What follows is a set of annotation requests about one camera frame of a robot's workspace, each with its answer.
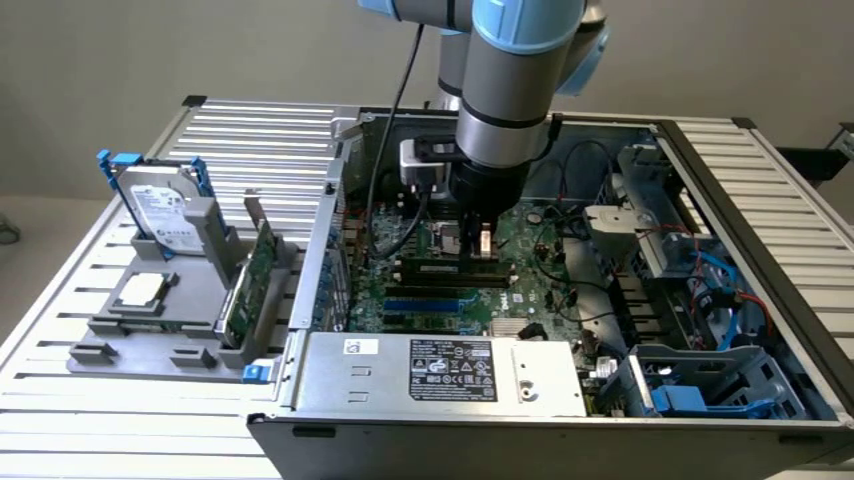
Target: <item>green circuit board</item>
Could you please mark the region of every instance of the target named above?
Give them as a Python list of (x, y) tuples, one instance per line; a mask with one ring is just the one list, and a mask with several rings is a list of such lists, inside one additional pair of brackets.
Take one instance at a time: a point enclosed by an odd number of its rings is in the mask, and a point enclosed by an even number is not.
[(225, 305), (226, 324), (233, 332), (238, 345), (258, 323), (267, 289), (270, 287), (270, 273), (277, 262), (277, 237), (267, 222), (262, 223), (255, 247), (243, 267), (238, 284), (229, 295)]
[[(566, 294), (562, 287), (553, 285), (537, 268), (534, 245), (553, 245), (557, 240), (554, 228), (548, 221), (536, 225), (528, 221), (528, 215), (544, 216), (544, 207), (521, 203), (505, 212), (497, 231), (496, 243), (501, 246), (500, 262), (516, 265), (516, 276), (510, 288), (461, 288), (460, 310), (446, 313), (410, 312), (398, 315), (398, 322), (390, 325), (385, 321), (386, 288), (398, 285), (394, 279), (396, 260), (412, 258), (448, 258), (453, 253), (446, 229), (457, 228), (457, 222), (428, 219), (410, 239), (402, 251), (389, 260), (365, 262), (360, 254), (352, 266), (353, 293), (356, 303), (350, 311), (349, 330), (368, 333), (394, 331), (420, 333), (454, 333), (461, 335), (490, 335), (497, 329), (506, 330), (514, 325), (541, 323), (550, 339), (573, 340), (580, 338), (580, 327), (566, 322), (546, 306), (546, 293), (553, 292), (556, 302)], [(374, 232), (381, 245), (392, 242), (406, 229), (405, 220), (393, 209), (381, 209), (376, 215)], [(544, 267), (556, 276), (569, 279), (564, 263), (556, 263), (552, 257), (542, 262)]]

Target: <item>motherboard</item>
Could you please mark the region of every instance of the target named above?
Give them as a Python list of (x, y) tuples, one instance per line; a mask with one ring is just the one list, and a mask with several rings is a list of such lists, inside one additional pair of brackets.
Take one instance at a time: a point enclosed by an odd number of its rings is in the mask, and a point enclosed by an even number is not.
[[(578, 339), (580, 325), (564, 319), (578, 317), (570, 308), (574, 302), (568, 301), (570, 278), (560, 247), (553, 247), (558, 231), (549, 209), (557, 211), (556, 207), (524, 202), (505, 212), (496, 232), (497, 258), (472, 274), (477, 287), (469, 286), (469, 281), (456, 284), (457, 277), (442, 274), (457, 268), (461, 247), (456, 220), (428, 218), (398, 254), (388, 260), (369, 260), (364, 217), (352, 215), (348, 226), (356, 303), (349, 330), (517, 337), (526, 326), (540, 324), (549, 339)], [(400, 238), (409, 221), (402, 209), (378, 210), (374, 234), (381, 245)], [(417, 275), (410, 268), (414, 264), (422, 272), (418, 286), (406, 281), (408, 274)], [(548, 278), (541, 267), (566, 282)], [(506, 278), (502, 268), (510, 272)]]

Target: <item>floor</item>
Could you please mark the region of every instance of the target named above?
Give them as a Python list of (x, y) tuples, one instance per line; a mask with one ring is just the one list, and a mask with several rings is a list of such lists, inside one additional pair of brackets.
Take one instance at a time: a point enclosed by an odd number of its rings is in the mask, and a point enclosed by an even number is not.
[(22, 229), (22, 241), (0, 245), (0, 343), (25, 317), (107, 200), (0, 197), (0, 212)]

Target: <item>warning label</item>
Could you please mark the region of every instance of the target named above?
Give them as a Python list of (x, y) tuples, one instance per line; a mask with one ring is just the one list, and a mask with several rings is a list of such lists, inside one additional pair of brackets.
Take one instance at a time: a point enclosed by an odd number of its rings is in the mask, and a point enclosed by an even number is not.
[(410, 396), (426, 402), (497, 402), (493, 344), (412, 340)]

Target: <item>gray wall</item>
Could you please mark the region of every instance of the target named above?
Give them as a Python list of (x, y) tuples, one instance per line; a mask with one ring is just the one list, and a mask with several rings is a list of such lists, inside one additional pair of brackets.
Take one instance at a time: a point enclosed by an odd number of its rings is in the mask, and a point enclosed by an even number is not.
[[(0, 194), (105, 198), (97, 150), (145, 151), (189, 93), (389, 103), (416, 27), (356, 3), (0, 0)], [(793, 145), (823, 144), (852, 120), (854, 2), (606, 6), (606, 60), (561, 108), (751, 116)], [(422, 52), (409, 104), (434, 91), (433, 32)]]
[(819, 188), (825, 200), (854, 226), (854, 165), (849, 162), (840, 175)]

